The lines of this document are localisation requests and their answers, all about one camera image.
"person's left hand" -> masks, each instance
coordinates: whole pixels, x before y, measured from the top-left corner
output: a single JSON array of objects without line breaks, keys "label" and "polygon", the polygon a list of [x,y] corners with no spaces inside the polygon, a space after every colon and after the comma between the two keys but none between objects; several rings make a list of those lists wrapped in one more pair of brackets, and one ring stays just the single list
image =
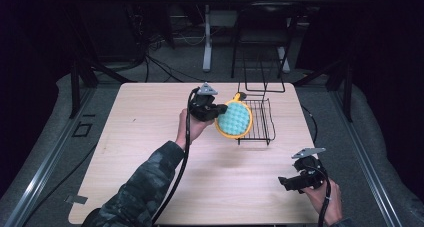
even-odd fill
[{"label": "person's left hand", "polygon": [[[185,150],[186,147],[186,118],[187,118],[187,109],[183,109],[180,113],[180,122],[178,125],[178,133],[175,143],[181,147],[181,149]],[[209,120],[206,122],[202,122],[197,120],[193,116],[190,115],[190,144],[200,136],[203,130],[211,125],[214,120]]]}]

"chair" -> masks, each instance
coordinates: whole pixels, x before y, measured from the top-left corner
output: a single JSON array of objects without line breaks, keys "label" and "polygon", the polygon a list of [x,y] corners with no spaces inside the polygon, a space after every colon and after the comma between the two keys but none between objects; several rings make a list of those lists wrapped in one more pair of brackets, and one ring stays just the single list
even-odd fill
[{"label": "chair", "polygon": [[234,78],[237,48],[247,44],[273,46],[275,50],[284,48],[284,56],[278,57],[280,78],[298,19],[305,13],[303,5],[291,2],[254,2],[242,8],[235,23],[231,78]]}]

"person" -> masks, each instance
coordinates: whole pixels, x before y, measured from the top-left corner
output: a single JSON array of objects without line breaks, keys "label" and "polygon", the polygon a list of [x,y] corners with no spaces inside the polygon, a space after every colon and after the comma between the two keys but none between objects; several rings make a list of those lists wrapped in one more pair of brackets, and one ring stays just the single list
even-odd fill
[{"label": "person", "polygon": [[[187,109],[179,115],[175,141],[167,141],[141,164],[118,193],[101,208],[93,210],[82,224],[85,226],[152,226],[152,219],[165,199],[175,176],[175,169],[184,158],[186,149]],[[213,120],[202,122],[190,115],[190,143],[196,140]],[[325,222],[332,227],[353,226],[350,219],[342,220],[340,189],[331,182],[332,191]],[[325,197],[325,184],[320,188],[303,189],[315,210],[320,211]]]}]

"blue sponge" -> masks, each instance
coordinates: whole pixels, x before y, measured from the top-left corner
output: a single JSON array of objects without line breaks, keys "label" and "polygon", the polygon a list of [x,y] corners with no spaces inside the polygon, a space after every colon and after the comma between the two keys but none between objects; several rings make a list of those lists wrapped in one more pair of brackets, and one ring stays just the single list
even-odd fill
[{"label": "blue sponge", "polygon": [[250,126],[250,112],[242,102],[231,102],[225,114],[218,116],[218,126],[228,135],[241,135]]}]

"gray floor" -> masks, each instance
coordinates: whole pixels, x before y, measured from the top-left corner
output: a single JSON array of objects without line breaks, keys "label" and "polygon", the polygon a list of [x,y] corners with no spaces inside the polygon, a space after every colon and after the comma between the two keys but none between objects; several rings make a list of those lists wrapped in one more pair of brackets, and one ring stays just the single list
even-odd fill
[{"label": "gray floor", "polygon": [[[301,45],[305,28],[300,27],[289,55],[290,66],[295,66],[296,54]],[[219,29],[213,42],[212,69],[202,71],[203,45],[188,44],[177,40],[176,49],[166,44],[150,55],[167,64],[164,69],[177,79],[192,82],[197,87],[203,81],[234,82],[230,78],[231,45],[229,30]],[[108,65],[111,68],[119,64]],[[169,74],[153,63],[149,64],[148,82],[176,82]],[[119,72],[125,77],[144,82],[146,63],[133,69]],[[286,82],[294,82],[308,71],[292,69],[284,75]],[[38,142],[28,157],[22,170],[0,201],[0,225],[20,226],[28,216],[28,211],[53,190],[79,162],[89,154],[80,167],[42,203],[27,226],[73,226],[67,221],[71,204],[65,202],[68,196],[75,195],[88,167],[90,150],[97,142],[106,122],[108,113],[119,90],[119,84],[107,75],[96,73],[100,84],[96,89],[87,89],[81,84],[83,106],[73,120],[71,113],[70,77],[57,82],[60,88],[55,109],[45,126]],[[250,71],[255,78],[257,72]],[[393,167],[385,158],[385,145],[378,123],[367,105],[361,91],[354,88],[352,97],[353,122],[347,122],[340,113],[340,95],[327,92],[323,86],[326,76],[322,76],[308,86],[297,88],[301,104],[306,107],[317,122],[305,112],[305,120],[311,136],[317,132],[316,147],[325,147],[320,158],[330,174],[342,189],[345,216],[352,217],[357,226],[424,226],[422,203],[401,183]],[[81,126],[91,126],[89,131]],[[32,192],[31,180],[37,177],[37,170],[45,167],[46,156],[54,153],[57,157],[51,172],[45,173],[47,180]],[[33,193],[32,200],[25,202],[24,196]]]}]

